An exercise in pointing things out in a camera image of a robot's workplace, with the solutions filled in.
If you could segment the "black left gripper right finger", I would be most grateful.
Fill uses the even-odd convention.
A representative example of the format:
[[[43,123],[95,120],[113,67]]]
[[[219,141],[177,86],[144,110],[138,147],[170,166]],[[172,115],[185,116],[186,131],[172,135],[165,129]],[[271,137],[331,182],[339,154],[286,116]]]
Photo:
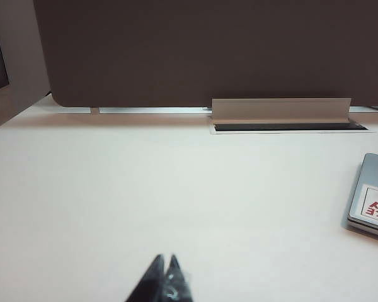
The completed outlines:
[[[181,270],[177,256],[171,256],[163,281],[163,301],[193,301],[190,287]]]

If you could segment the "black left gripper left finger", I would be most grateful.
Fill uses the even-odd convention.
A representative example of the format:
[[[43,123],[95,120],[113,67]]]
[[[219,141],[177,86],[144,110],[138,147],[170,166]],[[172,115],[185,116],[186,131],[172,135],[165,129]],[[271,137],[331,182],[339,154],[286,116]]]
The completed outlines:
[[[157,255],[130,293],[126,302],[161,301],[164,281],[164,257]]]

